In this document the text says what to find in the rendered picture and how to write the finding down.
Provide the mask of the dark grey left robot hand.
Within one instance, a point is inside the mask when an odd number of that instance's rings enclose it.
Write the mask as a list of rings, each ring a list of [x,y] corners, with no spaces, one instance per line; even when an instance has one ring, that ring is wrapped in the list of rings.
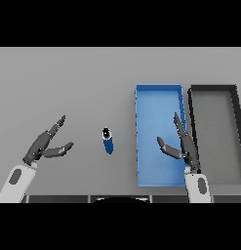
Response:
[[[50,130],[46,130],[37,137],[27,151],[25,157],[22,159],[25,164],[31,165],[33,161],[39,160],[42,156],[53,158],[66,155],[66,153],[74,146],[73,142],[67,143],[64,146],[48,148],[51,139],[58,132],[64,121],[65,116],[63,115]]]

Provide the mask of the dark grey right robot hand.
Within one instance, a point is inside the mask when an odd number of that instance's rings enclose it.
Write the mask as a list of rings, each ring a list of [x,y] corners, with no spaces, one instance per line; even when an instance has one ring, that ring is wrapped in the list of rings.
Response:
[[[182,158],[192,171],[201,173],[199,155],[195,143],[190,135],[184,130],[181,119],[177,114],[175,114],[174,116],[174,123],[177,127],[177,132],[181,140],[181,148],[177,149],[172,146],[166,145],[164,141],[160,137],[158,137],[157,143],[159,144],[161,151],[166,155],[169,155],[176,159]]]

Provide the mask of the dark grey bin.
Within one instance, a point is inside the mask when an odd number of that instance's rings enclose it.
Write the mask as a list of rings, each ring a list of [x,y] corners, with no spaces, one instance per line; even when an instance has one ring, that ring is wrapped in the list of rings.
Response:
[[[193,140],[210,185],[241,185],[241,107],[236,85],[191,85]]]

